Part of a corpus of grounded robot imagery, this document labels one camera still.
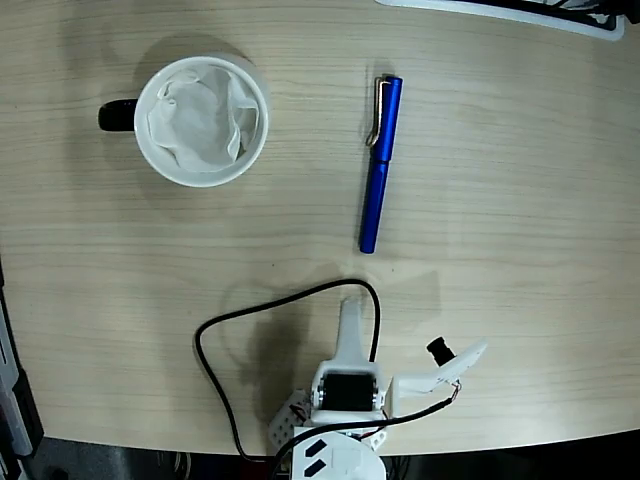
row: blue pen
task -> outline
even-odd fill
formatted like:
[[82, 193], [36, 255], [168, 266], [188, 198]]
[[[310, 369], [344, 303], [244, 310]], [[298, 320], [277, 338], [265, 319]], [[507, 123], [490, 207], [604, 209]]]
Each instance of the blue pen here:
[[362, 253], [373, 253], [376, 249], [384, 187], [387, 184], [393, 139], [396, 135], [401, 92], [401, 78], [391, 75], [376, 78], [375, 121], [373, 130], [367, 139], [367, 146], [371, 147], [371, 167], [360, 231], [360, 251]]

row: black mug handle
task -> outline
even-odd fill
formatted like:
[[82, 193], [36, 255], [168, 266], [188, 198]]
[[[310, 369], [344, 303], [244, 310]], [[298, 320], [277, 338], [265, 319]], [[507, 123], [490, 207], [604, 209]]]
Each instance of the black mug handle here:
[[98, 126], [106, 132], [133, 132], [133, 114], [138, 100], [114, 100], [98, 111]]

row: tissue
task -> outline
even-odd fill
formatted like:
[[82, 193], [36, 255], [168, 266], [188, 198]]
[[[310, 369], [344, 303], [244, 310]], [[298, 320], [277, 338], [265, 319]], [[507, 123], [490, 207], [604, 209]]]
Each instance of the tissue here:
[[172, 75], [147, 120], [151, 140], [180, 168], [215, 172], [232, 165], [253, 140], [258, 103], [237, 75], [203, 65]]

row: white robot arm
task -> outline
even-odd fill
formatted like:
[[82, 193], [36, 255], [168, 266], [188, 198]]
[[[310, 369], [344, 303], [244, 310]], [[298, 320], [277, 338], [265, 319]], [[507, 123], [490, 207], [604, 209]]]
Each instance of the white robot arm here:
[[[483, 340], [455, 356], [441, 338], [432, 342], [428, 349], [439, 368], [430, 373], [395, 375], [387, 413], [387, 384], [377, 363], [369, 362], [362, 354], [360, 327], [360, 302], [349, 298], [340, 311], [336, 353], [320, 364], [311, 394], [295, 391], [269, 426], [269, 438], [276, 448], [318, 426], [394, 418], [401, 398], [428, 394], [444, 383], [457, 384], [487, 348]], [[291, 478], [384, 480], [386, 469], [375, 450], [386, 436], [386, 427], [369, 427], [308, 438], [293, 449]]]

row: pen clip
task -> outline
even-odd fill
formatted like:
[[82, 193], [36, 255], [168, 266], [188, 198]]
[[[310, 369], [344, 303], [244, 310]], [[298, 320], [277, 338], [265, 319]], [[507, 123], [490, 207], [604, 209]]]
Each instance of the pen clip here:
[[378, 138], [380, 138], [380, 126], [382, 124], [382, 86], [391, 85], [391, 82], [386, 80], [386, 77], [376, 77], [376, 101], [373, 107], [373, 127], [371, 133], [367, 137], [367, 147], [373, 147]]

